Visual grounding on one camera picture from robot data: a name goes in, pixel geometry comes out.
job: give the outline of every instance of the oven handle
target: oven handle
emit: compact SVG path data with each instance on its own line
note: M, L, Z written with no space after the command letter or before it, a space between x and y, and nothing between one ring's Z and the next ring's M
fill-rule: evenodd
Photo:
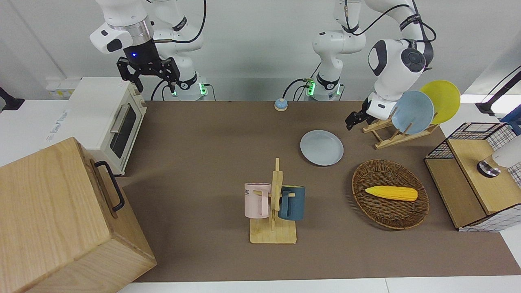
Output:
M123 127L123 122L125 121L125 118L127 117L129 110L130 104L121 105L121 107L119 108L118 115L116 116L116 120L110 128L110 133L119 133L121 131L121 128Z
M94 167L96 167L96 168L101 167L101 166L105 166L107 168L108 175L110 176L110 179L112 180L112 184L114 185L114 188L116 189L116 192L118 193L119 203L116 204L116 206L112 208L112 210L114 212L117 212L117 211L121 210L121 208L125 205L125 198L123 197L123 193L121 193L121 190L119 189L119 185L116 182L116 177L114 177L114 173L112 173L112 170L110 169L110 166L108 165L108 163L106 161L99 161L99 162L94 163Z

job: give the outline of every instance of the wicker basket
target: wicker basket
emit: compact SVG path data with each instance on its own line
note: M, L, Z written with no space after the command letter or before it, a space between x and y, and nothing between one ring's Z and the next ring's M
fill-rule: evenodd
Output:
M415 201L383 199L365 192L373 186L411 187L418 191ZM376 223L392 229L419 225L429 212L429 198L420 180L404 166L386 160L371 160L360 165L353 175L353 197L360 209Z

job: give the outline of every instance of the brown mat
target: brown mat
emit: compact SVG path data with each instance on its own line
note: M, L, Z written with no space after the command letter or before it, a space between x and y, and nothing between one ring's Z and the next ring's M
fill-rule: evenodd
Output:
M345 128L360 102L290 103L282 113L273 102L148 105L127 174L118 178L158 262L138 282L521 274L500 234L454 229L423 162L443 140L440 130L377 151L363 125ZM304 159L300 138L314 129L341 139L339 163ZM284 183L306 187L304 220L295 245L253 245L243 185L270 182L276 156ZM387 231L360 215L351 178L375 158L422 181L430 212L421 225Z

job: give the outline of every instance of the dark blue mug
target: dark blue mug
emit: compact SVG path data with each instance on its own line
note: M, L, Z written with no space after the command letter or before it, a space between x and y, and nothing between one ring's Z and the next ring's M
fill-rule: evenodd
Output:
M283 185L281 189L279 218L290 221L300 221L304 218L304 186Z

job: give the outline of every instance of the pink mug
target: pink mug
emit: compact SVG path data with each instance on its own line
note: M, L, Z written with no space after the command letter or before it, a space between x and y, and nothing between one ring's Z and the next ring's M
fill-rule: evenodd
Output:
M271 184L269 183L244 184L244 215L252 219L269 217L270 192Z

